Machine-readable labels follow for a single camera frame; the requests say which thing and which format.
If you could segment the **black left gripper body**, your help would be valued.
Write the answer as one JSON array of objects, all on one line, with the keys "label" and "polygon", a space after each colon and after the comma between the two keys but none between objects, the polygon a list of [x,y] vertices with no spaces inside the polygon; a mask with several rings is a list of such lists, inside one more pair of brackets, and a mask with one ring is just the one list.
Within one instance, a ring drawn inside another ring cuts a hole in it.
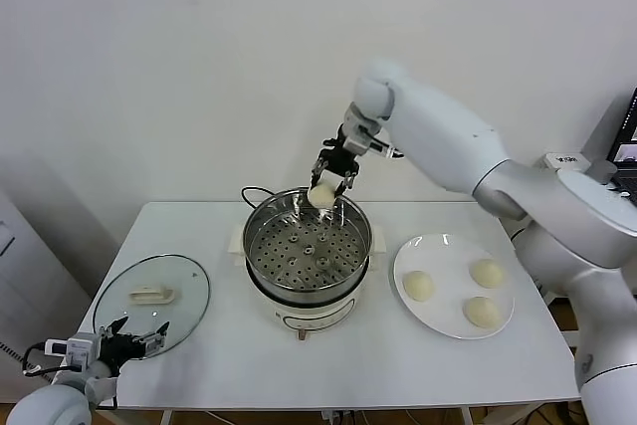
[{"label": "black left gripper body", "polygon": [[121,368],[130,360],[145,357],[145,344],[138,336],[116,334],[101,343],[98,361],[103,363],[111,376],[119,376]]}]

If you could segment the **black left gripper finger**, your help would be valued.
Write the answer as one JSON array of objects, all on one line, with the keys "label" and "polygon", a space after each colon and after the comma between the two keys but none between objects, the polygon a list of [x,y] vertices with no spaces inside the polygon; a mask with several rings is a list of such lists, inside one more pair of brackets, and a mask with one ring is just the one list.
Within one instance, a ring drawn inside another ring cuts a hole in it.
[{"label": "black left gripper finger", "polygon": [[119,335],[119,331],[125,326],[128,321],[128,317],[116,319],[107,326],[101,326],[99,328],[99,335],[101,341],[110,341],[114,337]]},{"label": "black left gripper finger", "polygon": [[140,335],[135,339],[138,352],[137,358],[147,358],[154,356],[165,346],[167,331],[170,322],[165,322],[156,331]]}]

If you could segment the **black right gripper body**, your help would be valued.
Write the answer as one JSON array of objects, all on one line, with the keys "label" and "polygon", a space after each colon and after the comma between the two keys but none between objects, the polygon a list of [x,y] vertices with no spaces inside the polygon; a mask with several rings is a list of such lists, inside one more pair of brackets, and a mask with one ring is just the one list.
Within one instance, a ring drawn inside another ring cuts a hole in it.
[{"label": "black right gripper body", "polygon": [[334,138],[325,139],[322,142],[323,149],[318,154],[318,159],[323,159],[326,163],[325,170],[339,177],[343,177],[346,171],[359,171],[356,155],[344,148],[346,136],[342,132],[342,127],[337,131]]}]

